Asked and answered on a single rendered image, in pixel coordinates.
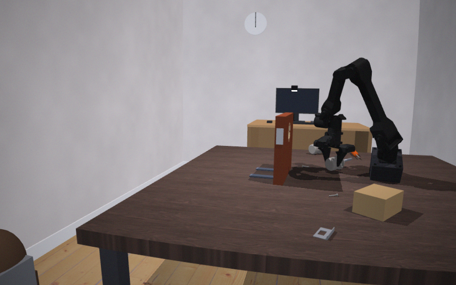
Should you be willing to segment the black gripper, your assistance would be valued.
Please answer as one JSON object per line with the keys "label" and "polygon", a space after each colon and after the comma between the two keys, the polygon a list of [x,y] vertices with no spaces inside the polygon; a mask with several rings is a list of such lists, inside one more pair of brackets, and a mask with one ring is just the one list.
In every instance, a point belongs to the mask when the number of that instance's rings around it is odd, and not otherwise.
{"label": "black gripper", "polygon": [[331,135],[331,133],[334,134],[335,139],[336,139],[336,145],[332,145],[332,146],[330,146],[330,147],[328,147],[326,149],[323,149],[321,147],[319,148],[318,144],[317,144],[317,140],[315,140],[313,142],[313,145],[318,147],[318,149],[320,149],[322,151],[322,154],[323,154],[323,157],[324,157],[324,161],[326,161],[326,159],[329,158],[330,152],[331,152],[331,147],[339,149],[339,151],[336,151],[336,154],[337,154],[336,166],[340,166],[342,160],[344,159],[344,157],[346,156],[346,154],[348,152],[355,152],[355,145],[342,144],[341,135],[343,135],[343,132],[341,132],[341,130],[329,130],[328,129],[328,131],[326,133],[328,133],[328,135]]}

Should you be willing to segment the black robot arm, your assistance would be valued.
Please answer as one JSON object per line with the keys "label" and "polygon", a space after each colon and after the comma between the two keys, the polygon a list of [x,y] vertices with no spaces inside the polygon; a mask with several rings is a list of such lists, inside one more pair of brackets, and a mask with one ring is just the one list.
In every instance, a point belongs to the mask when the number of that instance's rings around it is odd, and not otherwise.
{"label": "black robot arm", "polygon": [[[317,128],[329,130],[341,130],[342,120],[346,120],[343,114],[334,115],[341,109],[341,93],[346,79],[358,86],[368,112],[373,120],[370,128],[372,137],[378,148],[377,157],[379,163],[397,163],[398,144],[403,138],[398,132],[392,120],[386,117],[381,102],[372,84],[372,70],[370,63],[365,58],[359,58],[347,66],[340,67],[333,73],[333,79],[328,98],[321,107],[321,113],[317,112],[314,125]],[[324,119],[326,118],[326,119]],[[328,148],[336,145],[334,134],[324,136],[317,140],[318,147]]]}

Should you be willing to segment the tan cardboard box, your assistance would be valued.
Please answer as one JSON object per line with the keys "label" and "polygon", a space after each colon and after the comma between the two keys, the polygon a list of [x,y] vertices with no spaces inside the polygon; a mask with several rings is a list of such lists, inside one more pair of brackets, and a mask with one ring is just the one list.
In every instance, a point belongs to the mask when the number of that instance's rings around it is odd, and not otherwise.
{"label": "tan cardboard box", "polygon": [[352,212],[385,221],[402,210],[404,190],[372,184],[356,190]]}

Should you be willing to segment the orange-brown door slab with round hole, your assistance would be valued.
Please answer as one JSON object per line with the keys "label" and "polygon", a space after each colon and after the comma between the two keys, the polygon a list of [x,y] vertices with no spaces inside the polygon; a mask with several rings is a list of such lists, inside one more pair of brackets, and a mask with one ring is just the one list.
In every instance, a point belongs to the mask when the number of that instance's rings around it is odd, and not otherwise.
{"label": "orange-brown door slab with round hole", "polygon": [[[283,145],[276,144],[276,128],[284,129]],[[291,169],[293,113],[275,116],[273,185],[282,186]]]}

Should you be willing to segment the white door knob with square spindle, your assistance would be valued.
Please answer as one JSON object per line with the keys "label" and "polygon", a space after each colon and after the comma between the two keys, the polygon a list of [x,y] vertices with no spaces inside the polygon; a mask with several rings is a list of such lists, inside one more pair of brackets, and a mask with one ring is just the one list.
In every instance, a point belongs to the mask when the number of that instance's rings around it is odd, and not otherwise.
{"label": "white door knob with square spindle", "polygon": [[350,160],[352,160],[352,157],[350,157],[348,159],[343,159],[340,166],[336,166],[337,155],[335,155],[334,157],[329,157],[325,161],[325,166],[326,166],[327,170],[329,170],[329,171],[333,171],[336,169],[342,169],[344,167],[345,162],[350,161]]}

